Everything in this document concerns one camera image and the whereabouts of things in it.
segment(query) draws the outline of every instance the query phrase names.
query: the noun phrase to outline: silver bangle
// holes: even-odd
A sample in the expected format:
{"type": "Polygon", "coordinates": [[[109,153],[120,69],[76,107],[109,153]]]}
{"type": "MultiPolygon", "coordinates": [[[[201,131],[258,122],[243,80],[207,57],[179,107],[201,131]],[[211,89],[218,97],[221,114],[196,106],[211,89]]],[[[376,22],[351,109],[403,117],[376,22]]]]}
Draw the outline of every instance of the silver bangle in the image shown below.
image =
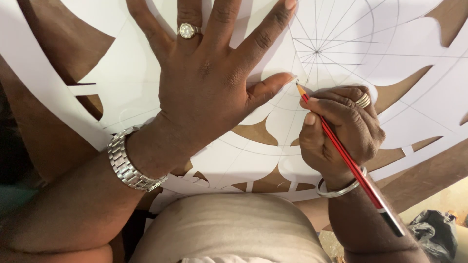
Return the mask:
{"type": "Polygon", "coordinates": [[[153,179],[144,176],[128,159],[125,150],[125,137],[132,132],[138,131],[140,127],[133,126],[116,134],[107,145],[107,153],[114,172],[124,184],[133,189],[150,192],[164,183],[168,177],[165,175],[159,179],[153,179]]]}
{"type": "MultiPolygon", "coordinates": [[[[364,176],[367,175],[367,169],[366,169],[364,166],[361,167],[361,171],[362,171],[362,174],[363,174],[364,176]]],[[[320,180],[320,182],[318,183],[316,190],[317,190],[317,194],[318,194],[319,196],[325,197],[325,198],[340,197],[340,196],[342,196],[342,195],[344,195],[344,194],[346,194],[346,193],[351,192],[353,189],[355,189],[356,187],[359,186],[359,182],[358,182],[356,179],[354,179],[353,183],[352,183],[350,186],[348,186],[348,187],[346,187],[345,189],[343,189],[343,190],[334,191],[334,192],[322,192],[322,191],[320,191],[320,187],[322,186],[322,184],[323,184],[324,182],[325,182],[325,180],[322,178],[322,179],[320,180]]]]}

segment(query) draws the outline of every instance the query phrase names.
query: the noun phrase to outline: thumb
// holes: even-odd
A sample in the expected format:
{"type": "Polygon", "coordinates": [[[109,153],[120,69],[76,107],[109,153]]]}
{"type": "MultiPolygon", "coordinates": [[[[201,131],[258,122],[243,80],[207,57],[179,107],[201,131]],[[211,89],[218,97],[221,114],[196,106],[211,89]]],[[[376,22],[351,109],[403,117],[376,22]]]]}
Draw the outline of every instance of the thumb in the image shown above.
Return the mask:
{"type": "Polygon", "coordinates": [[[307,113],[304,119],[304,125],[299,134],[299,143],[301,149],[318,151],[320,155],[322,154],[323,144],[325,143],[325,133],[322,129],[320,117],[316,113],[307,113]]]}
{"type": "Polygon", "coordinates": [[[271,100],[276,93],[294,77],[291,74],[283,72],[277,73],[262,82],[259,82],[247,89],[249,110],[255,110],[271,100]]]}

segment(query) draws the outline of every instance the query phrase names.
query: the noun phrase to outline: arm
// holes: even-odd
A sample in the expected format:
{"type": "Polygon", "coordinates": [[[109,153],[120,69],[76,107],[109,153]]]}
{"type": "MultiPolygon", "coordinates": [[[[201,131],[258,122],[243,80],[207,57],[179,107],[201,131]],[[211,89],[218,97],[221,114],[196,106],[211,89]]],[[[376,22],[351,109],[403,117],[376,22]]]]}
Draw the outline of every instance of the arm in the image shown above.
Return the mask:
{"type": "MultiPolygon", "coordinates": [[[[161,65],[161,112],[127,140],[134,166],[159,178],[234,128],[270,100],[292,77],[275,74],[246,88],[250,71],[287,26],[295,0],[280,0],[237,49],[229,47],[241,0],[217,0],[204,37],[173,41],[145,0],[127,0],[161,65]]],[[[201,0],[179,0],[179,25],[201,26],[201,0]]],[[[63,175],[12,215],[0,233],[5,253],[39,260],[67,256],[67,262],[101,262],[107,243],[122,229],[144,192],[123,184],[107,153],[63,175]]]]}
{"type": "MultiPolygon", "coordinates": [[[[373,106],[363,109],[354,103],[364,92],[366,87],[334,88],[314,94],[307,105],[301,103],[313,111],[307,114],[300,135],[302,156],[322,174],[329,191],[345,188],[354,176],[323,133],[317,114],[334,125],[338,138],[362,165],[376,155],[385,139],[373,106]]],[[[402,238],[393,234],[361,187],[329,199],[329,218],[350,263],[429,263],[408,231],[402,238]]]]}

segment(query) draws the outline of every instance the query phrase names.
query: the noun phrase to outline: beige shirt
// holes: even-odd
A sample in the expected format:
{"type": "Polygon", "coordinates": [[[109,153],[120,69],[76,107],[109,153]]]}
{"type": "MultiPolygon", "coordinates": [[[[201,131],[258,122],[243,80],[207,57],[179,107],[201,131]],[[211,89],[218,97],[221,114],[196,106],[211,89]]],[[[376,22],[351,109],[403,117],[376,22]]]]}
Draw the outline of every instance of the beige shirt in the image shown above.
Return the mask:
{"type": "Polygon", "coordinates": [[[168,206],[130,263],[330,263],[291,202],[261,194],[205,194],[168,206]]]}

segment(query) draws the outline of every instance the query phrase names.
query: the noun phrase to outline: paper stencil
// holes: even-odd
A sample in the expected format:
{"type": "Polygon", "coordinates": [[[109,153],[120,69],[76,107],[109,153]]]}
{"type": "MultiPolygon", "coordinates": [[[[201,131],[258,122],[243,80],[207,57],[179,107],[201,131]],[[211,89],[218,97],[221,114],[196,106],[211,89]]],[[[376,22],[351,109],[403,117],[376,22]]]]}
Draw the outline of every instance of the paper stencil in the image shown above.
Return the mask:
{"type": "MultiPolygon", "coordinates": [[[[176,37],[176,1],[146,0],[161,26],[176,37]]],[[[383,179],[414,166],[468,138],[460,126],[468,112],[465,69],[468,66],[468,26],[450,45],[441,45],[438,22],[426,13],[442,0],[300,0],[289,27],[281,34],[248,78],[248,85],[278,73],[292,72],[299,83],[316,91],[339,85],[367,85],[373,101],[376,86],[398,83],[419,69],[429,72],[400,100],[379,115],[387,133],[383,149],[403,147],[406,157],[371,173],[383,179]],[[443,138],[413,152],[411,145],[434,136],[443,138]]],[[[203,1],[204,32],[214,0],[203,1]]],[[[129,16],[124,0],[63,3],[96,29],[116,37],[100,62],[80,82],[67,87],[40,49],[15,0],[0,3],[0,53],[31,92],[56,116],[102,150],[110,134],[151,120],[159,112],[161,68],[145,35],[129,16]],[[75,99],[98,94],[104,108],[96,121],[75,99]]],[[[230,45],[236,48],[268,14],[276,0],[244,0],[230,45]]],[[[160,204],[201,193],[242,192],[247,184],[278,166],[291,182],[288,192],[271,193],[291,201],[318,197],[315,190],[296,191],[299,183],[316,184],[320,174],[302,159],[299,137],[307,110],[299,106],[295,83],[285,85],[272,100],[256,109],[241,125],[266,119],[266,130],[278,142],[266,145],[228,132],[191,158],[185,176],[169,175],[160,204]],[[200,172],[208,180],[195,177],[200,172]]]]}

